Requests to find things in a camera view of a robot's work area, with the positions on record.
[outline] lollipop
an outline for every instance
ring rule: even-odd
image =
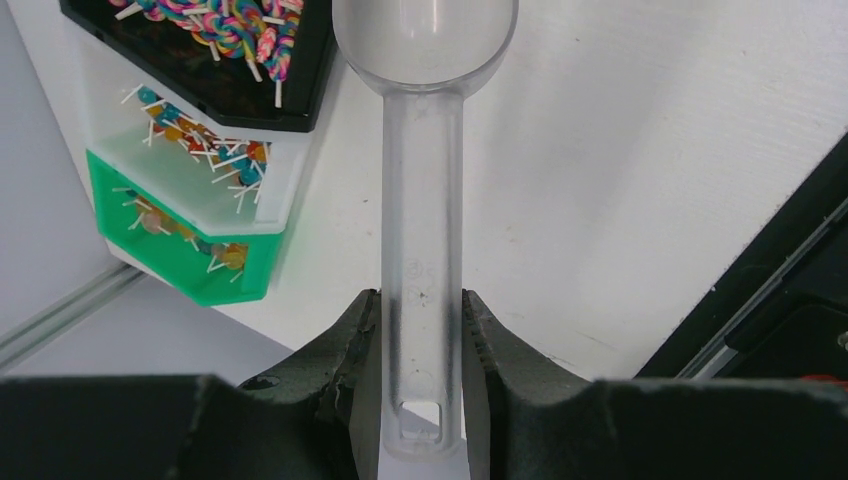
[[[165,19],[165,15],[161,10],[159,10],[159,5],[156,0],[136,0],[135,3],[132,4],[123,0],[109,0],[109,2],[116,7],[126,7],[115,14],[115,19],[117,20],[123,20],[141,12],[144,12],[144,16],[154,22],[161,22]]]
[[[265,63],[268,68],[268,75],[277,84],[274,96],[274,106],[277,108],[283,108],[283,82],[286,81],[289,74],[292,47],[294,47],[293,37],[288,35],[280,37],[277,40],[277,49]]]

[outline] colorful lollipop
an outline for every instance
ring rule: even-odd
[[[268,75],[276,83],[274,106],[277,108],[283,108],[283,82],[288,78],[289,65],[291,64],[291,50],[293,47],[293,37],[288,35],[280,37],[277,40],[277,49],[268,62],[265,63],[265,66],[268,68]]]

